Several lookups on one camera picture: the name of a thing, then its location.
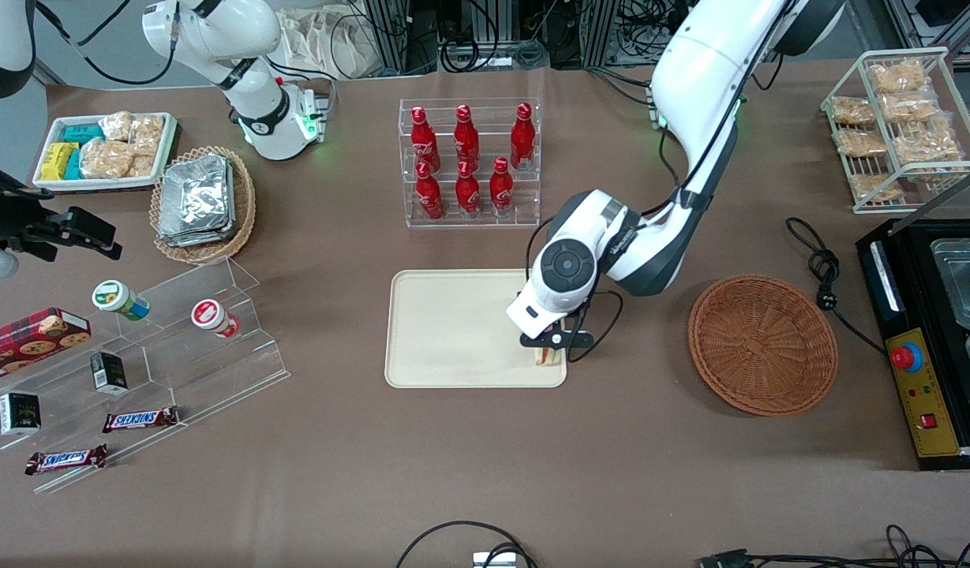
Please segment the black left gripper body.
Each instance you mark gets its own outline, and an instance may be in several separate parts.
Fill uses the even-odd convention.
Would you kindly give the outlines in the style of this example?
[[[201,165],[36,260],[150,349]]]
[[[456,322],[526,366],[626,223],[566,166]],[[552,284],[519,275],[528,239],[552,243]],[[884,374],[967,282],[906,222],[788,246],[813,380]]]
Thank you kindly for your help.
[[[520,334],[520,345],[532,349],[592,349],[595,337],[589,331],[564,330],[564,328],[549,328],[542,331],[536,338]]]

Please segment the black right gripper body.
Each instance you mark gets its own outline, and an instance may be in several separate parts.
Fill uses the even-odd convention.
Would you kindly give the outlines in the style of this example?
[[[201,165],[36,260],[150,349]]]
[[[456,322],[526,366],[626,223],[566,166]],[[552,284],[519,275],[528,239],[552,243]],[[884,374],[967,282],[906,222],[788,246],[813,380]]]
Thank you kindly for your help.
[[[46,224],[55,212],[43,206],[52,191],[0,189],[0,245],[8,241],[53,242],[56,233]]]

